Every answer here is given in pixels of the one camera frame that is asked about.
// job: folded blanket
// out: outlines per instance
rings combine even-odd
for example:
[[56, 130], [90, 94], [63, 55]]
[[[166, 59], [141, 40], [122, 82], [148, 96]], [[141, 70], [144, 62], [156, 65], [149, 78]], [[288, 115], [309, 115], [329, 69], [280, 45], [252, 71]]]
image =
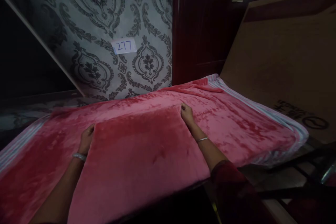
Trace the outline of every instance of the folded blanket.
[[59, 111], [0, 173], [1, 222], [32, 218], [92, 123], [94, 140], [69, 223], [105, 223], [206, 179], [206, 163], [180, 117], [181, 102], [193, 108], [200, 127], [237, 166], [289, 150], [300, 138], [297, 131], [209, 86], [206, 78]]

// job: dark red door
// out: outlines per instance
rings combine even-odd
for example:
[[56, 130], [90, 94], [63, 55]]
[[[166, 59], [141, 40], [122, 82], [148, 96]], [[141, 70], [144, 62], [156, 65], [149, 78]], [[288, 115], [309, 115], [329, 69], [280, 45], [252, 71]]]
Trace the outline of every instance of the dark red door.
[[173, 0], [173, 85], [220, 73], [253, 0]]

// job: red sleeve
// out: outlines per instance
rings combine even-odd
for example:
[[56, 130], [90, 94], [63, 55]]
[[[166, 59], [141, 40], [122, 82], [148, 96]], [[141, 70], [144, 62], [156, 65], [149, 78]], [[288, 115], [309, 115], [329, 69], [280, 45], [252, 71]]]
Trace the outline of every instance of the red sleeve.
[[219, 162], [211, 172], [211, 180], [222, 223], [277, 223], [253, 186], [230, 161]]

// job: number 277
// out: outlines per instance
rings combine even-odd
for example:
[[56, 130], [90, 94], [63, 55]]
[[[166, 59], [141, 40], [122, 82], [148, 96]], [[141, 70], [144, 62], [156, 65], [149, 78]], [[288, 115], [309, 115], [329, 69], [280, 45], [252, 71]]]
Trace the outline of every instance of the number 277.
[[[124, 44], [124, 49], [126, 49], [125, 42], [129, 42], [129, 44], [130, 44], [130, 45], [129, 45], [129, 49], [131, 49], [131, 41], [130, 41], [130, 40], [121, 42], [121, 44], [122, 44], [122, 43]], [[118, 51], [119, 51], [119, 50], [122, 50], [123, 47], [120, 48], [120, 44], [119, 44], [119, 43], [117, 43], [117, 44], [118, 44], [118, 46], [119, 46]]]

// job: hand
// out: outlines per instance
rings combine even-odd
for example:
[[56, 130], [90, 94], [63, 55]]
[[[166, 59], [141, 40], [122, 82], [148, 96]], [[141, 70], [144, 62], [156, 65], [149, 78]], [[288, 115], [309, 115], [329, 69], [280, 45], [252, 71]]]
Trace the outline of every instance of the hand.
[[94, 131], [95, 125], [90, 125], [86, 130], [82, 132], [82, 135], [80, 136], [80, 145], [78, 149], [78, 153], [87, 156], [90, 145], [93, 139], [93, 131]]
[[181, 103], [181, 117], [187, 126], [191, 126], [195, 123], [193, 117], [193, 109], [185, 103]]

